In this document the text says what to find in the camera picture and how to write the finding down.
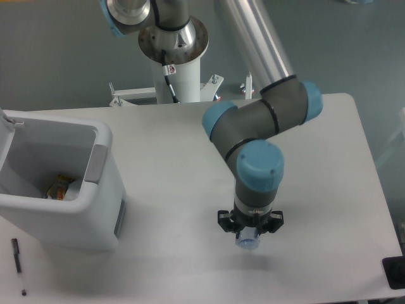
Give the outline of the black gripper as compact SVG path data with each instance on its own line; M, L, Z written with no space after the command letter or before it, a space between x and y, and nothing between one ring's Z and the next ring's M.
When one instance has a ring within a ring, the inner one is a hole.
M218 210L217 222L225 232L235 233L236 239L258 239L267 232L277 232L284 225L284 214L283 211L269 211L246 215L234 208L231 211Z

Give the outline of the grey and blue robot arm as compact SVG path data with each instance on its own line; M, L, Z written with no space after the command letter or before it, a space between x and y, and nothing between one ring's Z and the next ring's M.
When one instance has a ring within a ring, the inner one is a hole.
M188 1L101 1L112 33L139 35L151 60L160 104L202 100L200 59L208 48L206 27L190 14ZM272 203L284 175L282 152L269 138L316 118L322 95L312 82L297 79L261 1L221 1L225 18L260 98L239 107L216 101L202 126L235 178L234 207L220 210L218 224L239 246L258 244L260 235L284 224Z

